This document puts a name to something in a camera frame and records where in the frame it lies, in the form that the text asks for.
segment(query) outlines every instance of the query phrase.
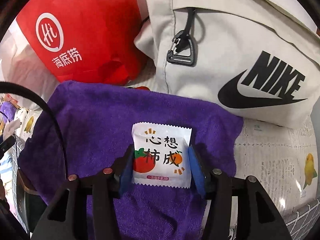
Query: nike swoosh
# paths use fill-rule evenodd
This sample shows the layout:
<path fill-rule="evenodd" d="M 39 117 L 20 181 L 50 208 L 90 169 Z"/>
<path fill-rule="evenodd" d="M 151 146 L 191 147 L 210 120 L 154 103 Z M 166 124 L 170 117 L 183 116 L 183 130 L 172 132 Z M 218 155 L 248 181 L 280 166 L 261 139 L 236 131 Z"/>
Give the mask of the nike swoosh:
<path fill-rule="evenodd" d="M 218 93 L 218 99 L 220 103 L 222 103 L 224 106 L 235 109 L 244 109 L 265 106 L 287 105 L 307 99 L 252 98 L 243 96 L 239 93 L 237 85 L 240 78 L 245 72 L 246 70 L 234 77 L 233 79 L 231 79 L 220 89 Z"/>

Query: small white packet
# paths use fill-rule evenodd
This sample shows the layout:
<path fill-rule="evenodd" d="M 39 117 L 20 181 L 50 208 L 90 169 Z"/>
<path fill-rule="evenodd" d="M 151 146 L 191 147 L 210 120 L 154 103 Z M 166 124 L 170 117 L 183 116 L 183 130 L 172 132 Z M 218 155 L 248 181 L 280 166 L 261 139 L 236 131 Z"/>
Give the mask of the small white packet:
<path fill-rule="evenodd" d="M 132 181 L 144 185 L 189 188 L 190 136 L 190 128 L 148 122 L 134 124 Z"/>

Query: purple cloth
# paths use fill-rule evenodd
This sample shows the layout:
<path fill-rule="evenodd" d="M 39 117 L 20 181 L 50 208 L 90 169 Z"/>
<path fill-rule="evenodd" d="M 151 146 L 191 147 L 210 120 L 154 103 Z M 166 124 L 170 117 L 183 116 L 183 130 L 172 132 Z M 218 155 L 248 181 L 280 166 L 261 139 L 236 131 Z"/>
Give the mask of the purple cloth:
<path fill-rule="evenodd" d="M 10 102 L 3 102 L 1 103 L 0 111 L 9 118 L 9 122 L 12 122 L 14 120 L 14 115 L 16 114 L 17 108 Z M 4 115 L 2 116 L 3 116 L 3 121 L 6 124 L 7 118 Z"/>
<path fill-rule="evenodd" d="M 69 174 L 84 177 L 110 166 L 133 143 L 131 130 L 137 122 L 192 128 L 190 143 L 206 162 L 230 176 L 236 173 L 233 148 L 243 119 L 216 104 L 73 81 L 60 84 L 48 104 L 63 133 Z M 64 179 L 58 138 L 46 113 L 37 120 L 18 164 L 48 203 Z M 122 238 L 130 240 L 197 239 L 205 205 L 194 185 L 191 189 L 133 185 L 115 200 Z"/>

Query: fabric seam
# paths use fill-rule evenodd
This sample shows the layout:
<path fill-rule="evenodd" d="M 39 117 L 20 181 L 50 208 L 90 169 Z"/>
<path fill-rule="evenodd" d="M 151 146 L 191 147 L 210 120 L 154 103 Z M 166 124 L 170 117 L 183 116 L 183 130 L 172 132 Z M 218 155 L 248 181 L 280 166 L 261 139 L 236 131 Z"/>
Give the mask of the fabric seam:
<path fill-rule="evenodd" d="M 299 23 L 293 21 L 289 16 L 283 14 L 282 12 L 280 12 L 279 10 L 277 10 L 276 8 L 274 8 L 272 5 L 270 5 L 273 9 L 275 9 L 277 12 L 279 12 L 281 15 L 283 15 L 284 17 L 290 19 L 292 22 L 294 22 L 295 24 L 297 24 L 299 27 L 303 28 L 303 29 L 306 29 L 305 27 L 301 26 Z M 235 13 L 232 13 L 232 12 L 226 12 L 226 11 L 220 11 L 220 10 L 217 10 L 217 9 L 208 9 L 208 8 L 204 8 L 204 7 L 201 7 L 203 9 L 207 9 L 207 10 L 212 10 L 212 11 L 217 11 L 217 12 L 221 12 L 221 13 L 226 13 L 226 14 L 230 14 L 230 15 L 235 15 L 235 16 L 238 16 L 238 17 L 241 17 L 243 19 L 247 19 L 249 21 L 252 21 L 252 22 L 255 22 L 257 24 L 260 24 L 262 26 L 264 26 L 265 28 L 270 28 L 272 32 L 274 32 L 281 40 L 285 41 L 286 43 L 288 44 L 291 44 L 292 46 L 294 46 L 294 48 L 299 51 L 301 54 L 303 54 L 307 59 L 309 59 L 310 61 L 312 61 L 313 63 L 316 63 L 316 65 L 318 66 L 318 69 L 320 68 L 320 64 L 314 60 L 314 57 L 310 57 L 308 55 L 306 55 L 303 51 L 301 51 L 295 44 L 287 41 L 286 39 L 284 39 L 283 37 L 281 37 L 278 33 L 278 31 L 273 27 L 273 26 L 269 26 L 267 24 L 265 24 L 264 22 L 260 22 L 260 21 L 256 21 L 255 19 L 251 19 L 251 18 L 248 18 L 246 16 L 243 16 L 243 15 L 240 15 L 240 14 L 235 14 Z"/>
<path fill-rule="evenodd" d="M 172 19 L 172 24 L 173 24 L 173 28 L 172 28 L 172 36 L 174 36 L 174 30 L 175 30 L 175 25 L 176 25 L 176 18 L 175 18 L 175 14 L 174 14 L 174 11 L 173 11 L 173 5 L 172 5 L 172 2 L 173 0 L 170 0 L 170 10 L 172 12 L 172 16 L 171 16 L 171 19 Z M 167 72 L 166 72 L 166 68 L 167 68 L 167 57 L 164 58 L 164 62 L 163 62 L 163 65 L 164 65 L 164 81 L 165 81 L 165 84 L 167 86 L 167 94 L 169 94 L 169 84 L 168 84 L 168 81 L 167 81 Z"/>

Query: patterned fabric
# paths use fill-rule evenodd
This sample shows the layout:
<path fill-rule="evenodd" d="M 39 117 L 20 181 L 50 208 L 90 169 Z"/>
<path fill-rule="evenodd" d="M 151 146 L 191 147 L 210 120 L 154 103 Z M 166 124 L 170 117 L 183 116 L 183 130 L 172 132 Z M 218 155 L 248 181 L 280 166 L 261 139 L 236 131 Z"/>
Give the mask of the patterned fabric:
<path fill-rule="evenodd" d="M 310 202 L 295 213 L 284 217 L 293 240 L 303 240 L 320 216 L 320 199 Z"/>
<path fill-rule="evenodd" d="M 16 218 L 18 219 L 19 223 L 22 225 L 23 229 L 27 232 L 27 227 L 25 226 L 21 216 L 19 215 L 18 205 L 17 205 L 17 172 L 18 172 L 17 158 L 19 157 L 20 152 L 24 149 L 25 142 L 17 136 L 16 136 L 16 140 L 17 140 L 18 152 L 16 152 L 15 146 L 11 147 L 11 149 L 9 150 L 12 153 L 12 160 L 13 160 L 12 162 L 13 201 L 14 201 L 14 208 L 16 210 Z"/>

